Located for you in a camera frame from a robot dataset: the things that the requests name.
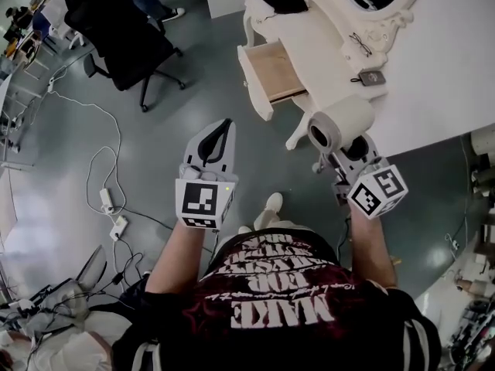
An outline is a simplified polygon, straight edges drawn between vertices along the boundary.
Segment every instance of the wooden drawer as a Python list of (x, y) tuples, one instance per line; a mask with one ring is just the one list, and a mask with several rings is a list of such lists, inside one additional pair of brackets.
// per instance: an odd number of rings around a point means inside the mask
[(252, 48), (237, 48), (254, 109), (269, 121), (272, 105), (304, 94), (306, 89), (297, 77), (292, 63), (281, 42), (263, 44)]

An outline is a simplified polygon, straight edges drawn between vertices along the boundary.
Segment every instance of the chair base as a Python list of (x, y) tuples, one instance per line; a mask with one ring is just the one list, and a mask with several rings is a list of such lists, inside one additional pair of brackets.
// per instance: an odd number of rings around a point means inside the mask
[[(183, 52), (179, 48), (175, 48), (174, 51), (177, 54), (177, 56), (184, 56)], [(186, 85), (177, 77), (171, 76), (170, 74), (167, 73), (163, 73), (162, 71), (159, 70), (155, 70), (153, 74), (157, 74), (159, 76), (168, 78), (169, 80), (175, 81), (176, 83), (178, 83), (180, 90), (186, 89)], [(146, 113), (149, 110), (148, 106), (145, 105), (145, 96), (146, 96), (146, 90), (148, 89), (150, 77), (151, 76), (148, 76), (142, 81), (141, 98), (139, 99), (139, 106), (141, 106), (141, 110), (143, 113)]]

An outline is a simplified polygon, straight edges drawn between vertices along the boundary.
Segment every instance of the white vanity table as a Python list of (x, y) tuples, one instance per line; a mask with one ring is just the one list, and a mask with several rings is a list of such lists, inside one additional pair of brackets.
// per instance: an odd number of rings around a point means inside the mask
[[(246, 0), (247, 45), (238, 47), (245, 85), (263, 119), (271, 119), (274, 102), (290, 97), (304, 111), (288, 149), (306, 134), (311, 114), (350, 94), (373, 100), (368, 134), (385, 156), (495, 122), (495, 0), (417, 0), (410, 10), (415, 0), (397, 0), (371, 13), (386, 17), (375, 22), (357, 5), (351, 12), (345, 6), (351, 0), (306, 1), (307, 12), (274, 15), (262, 0)], [(394, 43), (399, 26), (405, 29)], [(372, 33), (377, 29), (385, 30), (381, 38)], [(267, 44), (253, 47), (254, 32)], [(353, 32), (372, 56), (348, 37)], [(284, 65), (266, 65), (264, 56)], [(361, 70), (380, 67), (384, 86), (350, 82)]]

